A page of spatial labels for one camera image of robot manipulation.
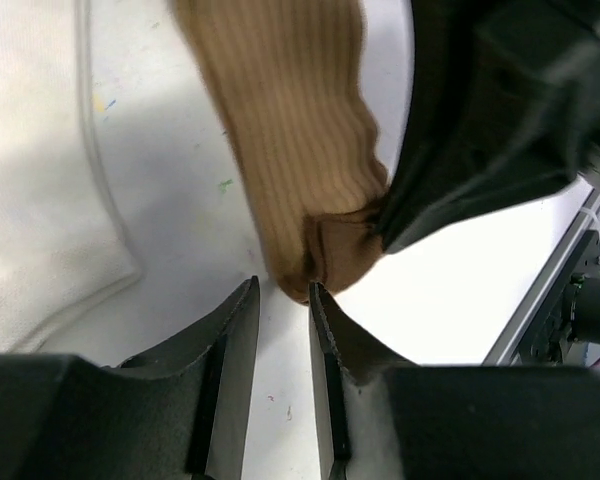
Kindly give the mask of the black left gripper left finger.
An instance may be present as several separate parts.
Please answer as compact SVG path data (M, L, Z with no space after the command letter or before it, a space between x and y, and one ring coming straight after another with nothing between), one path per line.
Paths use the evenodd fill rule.
M0 479L237 479L260 288L116 367L0 354Z

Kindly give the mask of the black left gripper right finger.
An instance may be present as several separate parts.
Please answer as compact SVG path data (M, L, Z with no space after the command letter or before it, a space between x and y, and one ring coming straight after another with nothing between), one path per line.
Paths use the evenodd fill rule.
M424 367L318 283L312 375L325 479L600 479L600 374L582 367Z

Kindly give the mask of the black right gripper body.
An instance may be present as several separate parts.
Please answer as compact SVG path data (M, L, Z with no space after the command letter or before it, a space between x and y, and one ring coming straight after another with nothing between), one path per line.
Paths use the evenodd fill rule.
M600 1L484 1L472 29L472 164L600 175Z

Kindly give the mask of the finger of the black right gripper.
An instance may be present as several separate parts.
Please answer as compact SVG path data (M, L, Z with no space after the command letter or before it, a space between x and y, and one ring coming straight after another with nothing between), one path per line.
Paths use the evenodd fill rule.
M600 182L600 1L415 1L411 104L379 219L393 254Z

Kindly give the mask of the tan ribbed sock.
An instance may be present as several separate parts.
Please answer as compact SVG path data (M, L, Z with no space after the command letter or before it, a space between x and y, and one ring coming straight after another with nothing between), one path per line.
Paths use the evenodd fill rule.
M356 1L178 1L239 167L271 277L296 302L381 257L388 179L361 97Z

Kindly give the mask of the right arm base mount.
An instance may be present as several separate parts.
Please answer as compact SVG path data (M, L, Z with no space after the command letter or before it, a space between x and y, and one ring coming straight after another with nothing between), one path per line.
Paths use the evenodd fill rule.
M524 365L587 363L600 345L600 236L587 230L549 288L517 348Z

